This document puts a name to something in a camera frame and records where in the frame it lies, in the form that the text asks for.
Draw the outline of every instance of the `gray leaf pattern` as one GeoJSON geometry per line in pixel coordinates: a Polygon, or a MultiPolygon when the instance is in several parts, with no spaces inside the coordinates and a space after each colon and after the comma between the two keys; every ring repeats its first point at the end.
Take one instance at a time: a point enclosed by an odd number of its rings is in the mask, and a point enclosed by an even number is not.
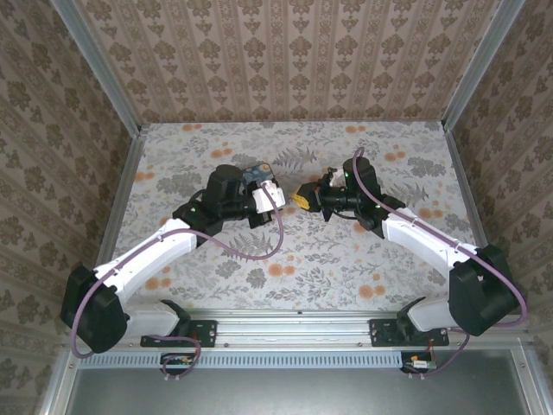
{"type": "MultiPolygon", "coordinates": [[[[206,186],[219,164],[268,163],[289,200],[301,183],[340,167],[359,145],[383,192],[444,232],[473,242],[437,122],[153,124],[116,253],[157,230],[206,186]]],[[[285,239],[274,257],[245,260],[206,243],[160,271],[133,301],[172,297],[185,307],[212,309],[397,310],[448,289],[429,265],[355,221],[333,217],[325,223],[319,214],[293,204],[281,214],[285,239]]],[[[17,231],[10,235],[20,238],[17,231]]],[[[247,220],[227,222],[217,238],[241,252],[262,255],[277,243],[278,229],[275,221],[255,229],[247,220]]],[[[35,324],[48,317],[43,307],[28,308],[25,316],[34,316],[35,324]]]]}

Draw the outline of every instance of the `patterned wall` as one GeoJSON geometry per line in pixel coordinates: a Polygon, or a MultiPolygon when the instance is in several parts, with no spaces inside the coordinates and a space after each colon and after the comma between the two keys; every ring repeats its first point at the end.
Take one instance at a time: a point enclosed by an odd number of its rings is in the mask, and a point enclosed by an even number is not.
{"type": "Polygon", "coordinates": [[[553,380],[551,0],[526,1],[454,134],[487,236],[509,252],[527,293],[553,380]]]}
{"type": "Polygon", "coordinates": [[[143,123],[440,119],[499,0],[77,0],[143,123]]]}
{"type": "Polygon", "coordinates": [[[0,413],[31,413],[67,274],[91,265],[130,139],[50,3],[0,2],[0,413]]]}

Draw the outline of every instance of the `perforated metal strip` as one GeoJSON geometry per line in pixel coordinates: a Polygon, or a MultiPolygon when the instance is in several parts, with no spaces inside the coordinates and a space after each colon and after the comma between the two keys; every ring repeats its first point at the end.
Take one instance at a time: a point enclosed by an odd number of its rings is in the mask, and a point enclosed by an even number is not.
{"type": "MultiPolygon", "coordinates": [[[[162,353],[113,352],[83,360],[79,369],[159,368],[162,353]]],[[[219,352],[202,353],[197,368],[370,368],[401,367],[400,352],[219,352]]]]}

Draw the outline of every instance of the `patterned floor surface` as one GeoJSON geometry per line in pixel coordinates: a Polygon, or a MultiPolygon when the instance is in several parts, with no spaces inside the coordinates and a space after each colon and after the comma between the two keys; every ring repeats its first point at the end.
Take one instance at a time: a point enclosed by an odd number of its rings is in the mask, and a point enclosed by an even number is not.
{"type": "MultiPolygon", "coordinates": [[[[267,162],[287,197],[299,184],[339,167],[354,150],[377,168],[383,192],[432,225],[474,242],[448,146],[438,122],[153,124],[121,227],[116,255],[152,234],[205,187],[221,163],[267,162]]],[[[206,243],[151,278],[132,301],[170,298],[215,309],[398,310],[409,300],[447,291],[445,279],[400,246],[333,217],[325,223],[288,205],[282,250],[262,262],[230,256],[206,243]]],[[[226,223],[218,238],[261,254],[277,226],[251,230],[226,223]]]]}

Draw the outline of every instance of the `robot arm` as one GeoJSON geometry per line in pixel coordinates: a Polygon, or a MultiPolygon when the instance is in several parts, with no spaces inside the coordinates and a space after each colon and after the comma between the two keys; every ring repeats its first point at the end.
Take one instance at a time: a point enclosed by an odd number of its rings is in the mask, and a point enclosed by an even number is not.
{"type": "Polygon", "coordinates": [[[283,191],[272,174],[248,182],[248,172],[220,165],[210,175],[201,201],[193,198],[180,206],[163,227],[111,262],[91,271],[82,265],[76,268],[67,280],[61,320],[72,327],[86,293],[100,279],[109,278],[94,291],[79,321],[77,333],[94,353],[109,350],[125,334],[171,334],[181,320],[178,306],[162,302],[134,308],[127,302],[148,278],[206,241],[194,232],[214,236],[226,220],[248,219],[251,228],[271,221],[269,198],[280,208],[285,204],[283,191]]]}
{"type": "MultiPolygon", "coordinates": [[[[479,249],[461,242],[451,247],[430,232],[415,226],[415,222],[423,221],[401,201],[381,193],[375,169],[366,158],[358,158],[357,169],[360,180],[369,192],[405,218],[389,214],[361,191],[353,173],[352,159],[347,160],[341,169],[329,168],[328,173],[317,182],[303,184],[292,195],[292,200],[308,212],[322,212],[325,221],[341,211],[353,212],[354,219],[364,229],[412,251],[446,278],[449,293],[445,297],[419,298],[408,304],[398,313],[398,320],[403,319],[398,327],[407,324],[410,326],[407,331],[411,332],[460,327],[470,335],[481,335],[518,307],[518,300],[501,281],[458,251],[460,247],[465,248],[512,281],[505,255],[500,249],[491,245],[479,249]],[[342,180],[345,185],[339,186],[342,180]]],[[[431,225],[424,225],[452,239],[431,225]]]]}

